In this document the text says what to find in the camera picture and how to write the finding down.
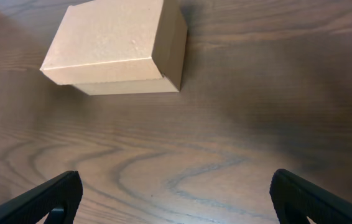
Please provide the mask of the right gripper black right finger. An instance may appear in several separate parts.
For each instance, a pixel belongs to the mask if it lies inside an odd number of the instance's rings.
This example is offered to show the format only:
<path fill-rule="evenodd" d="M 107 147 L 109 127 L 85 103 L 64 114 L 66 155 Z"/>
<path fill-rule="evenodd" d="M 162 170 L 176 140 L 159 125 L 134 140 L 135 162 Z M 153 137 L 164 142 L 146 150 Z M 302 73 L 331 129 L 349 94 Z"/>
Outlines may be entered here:
<path fill-rule="evenodd" d="M 352 224 L 352 203 L 288 170 L 276 170 L 269 193 L 281 224 Z"/>

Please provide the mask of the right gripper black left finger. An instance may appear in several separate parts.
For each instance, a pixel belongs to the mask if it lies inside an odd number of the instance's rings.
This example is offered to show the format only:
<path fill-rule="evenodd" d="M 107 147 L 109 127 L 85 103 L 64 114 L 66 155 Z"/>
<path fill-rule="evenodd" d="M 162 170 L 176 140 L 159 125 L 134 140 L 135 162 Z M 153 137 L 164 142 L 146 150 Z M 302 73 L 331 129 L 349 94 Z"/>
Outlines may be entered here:
<path fill-rule="evenodd" d="M 83 196 L 77 171 L 66 171 L 0 205 L 0 224 L 73 223 Z"/>

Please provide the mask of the brown cardboard box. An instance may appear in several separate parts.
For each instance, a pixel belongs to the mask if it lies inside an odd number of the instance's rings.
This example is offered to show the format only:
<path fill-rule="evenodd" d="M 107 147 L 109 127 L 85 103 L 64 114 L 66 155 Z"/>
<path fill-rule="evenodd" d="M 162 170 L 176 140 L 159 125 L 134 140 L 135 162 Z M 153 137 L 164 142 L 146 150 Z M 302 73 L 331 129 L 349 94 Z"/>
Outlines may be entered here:
<path fill-rule="evenodd" d="M 187 32 L 176 0 L 69 6 L 40 70 L 87 95 L 178 92 Z"/>

